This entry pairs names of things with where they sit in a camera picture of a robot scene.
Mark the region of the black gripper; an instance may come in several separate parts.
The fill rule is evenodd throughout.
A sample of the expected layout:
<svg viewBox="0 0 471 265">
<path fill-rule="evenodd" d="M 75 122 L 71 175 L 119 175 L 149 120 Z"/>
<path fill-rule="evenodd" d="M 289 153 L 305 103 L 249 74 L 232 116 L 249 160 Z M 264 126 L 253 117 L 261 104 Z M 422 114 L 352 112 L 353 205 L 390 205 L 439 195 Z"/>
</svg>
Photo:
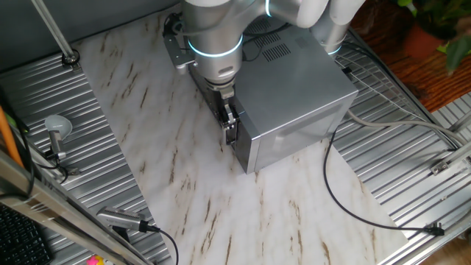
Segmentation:
<svg viewBox="0 0 471 265">
<path fill-rule="evenodd" d="M 222 128 L 235 129 L 238 124 L 238 113 L 235 109 L 235 83 L 236 79 L 225 81 L 215 81 L 205 79 L 206 91 L 209 94 L 210 102 L 219 112 L 219 119 Z"/>
</svg>

